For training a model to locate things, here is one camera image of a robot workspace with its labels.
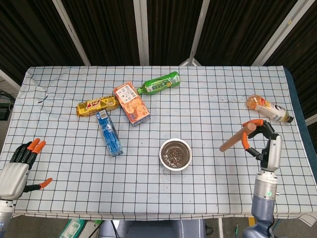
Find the table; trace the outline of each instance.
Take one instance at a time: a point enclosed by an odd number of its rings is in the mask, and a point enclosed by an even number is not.
[[[132,127],[122,109],[110,113],[121,156],[109,155],[95,116],[76,115],[78,103],[110,95],[123,82],[139,87],[172,71],[179,72],[180,87],[142,95],[150,120]],[[15,213],[126,220],[250,216],[259,164],[240,143],[225,153],[218,148],[243,122],[264,118],[245,105],[254,93],[294,115],[281,66],[30,68],[16,99],[0,168],[21,143],[38,137],[47,145],[28,184],[49,177],[53,182],[24,193]],[[297,117],[291,124],[264,119],[283,137],[275,215],[312,225],[317,189]],[[170,138],[181,138],[192,148],[192,164],[182,172],[159,162],[159,147]],[[258,135],[250,143],[261,149],[266,140]]]

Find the green bottle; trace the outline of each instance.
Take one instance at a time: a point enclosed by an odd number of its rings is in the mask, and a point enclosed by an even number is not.
[[[138,88],[138,94],[154,94],[165,88],[175,87],[180,84],[180,77],[177,72],[172,72],[160,78],[146,81],[141,88]]]

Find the wooden stick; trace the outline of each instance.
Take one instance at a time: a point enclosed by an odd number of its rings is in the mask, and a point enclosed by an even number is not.
[[[230,139],[228,139],[226,142],[224,142],[223,145],[220,146],[219,150],[221,152],[226,151],[230,147],[232,147],[234,144],[239,142],[242,138],[242,133],[245,131],[247,135],[249,135],[251,132],[255,131],[257,126],[254,123],[248,123],[245,127],[243,127],[241,130],[239,130],[237,133],[235,133]]]

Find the metal bowl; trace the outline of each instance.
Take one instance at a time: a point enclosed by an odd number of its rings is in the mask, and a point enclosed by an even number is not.
[[[181,139],[169,139],[160,147],[159,159],[169,170],[180,171],[192,161],[192,150]]]

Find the floor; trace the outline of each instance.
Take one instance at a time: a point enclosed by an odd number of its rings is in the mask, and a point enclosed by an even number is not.
[[[0,82],[0,89],[16,96],[16,91],[4,82]],[[9,121],[0,122],[0,151],[5,140]],[[235,228],[238,225],[238,237],[242,237],[242,231],[248,226],[247,218],[224,218],[223,232],[224,238],[235,238]],[[18,216],[11,220],[5,238],[58,238],[67,224],[66,219],[39,218]],[[213,233],[207,238],[217,238],[217,219],[207,219],[206,224],[213,228]],[[288,236],[289,238],[313,238],[317,234],[317,223],[312,227],[298,219],[280,220],[274,230],[276,236]]]

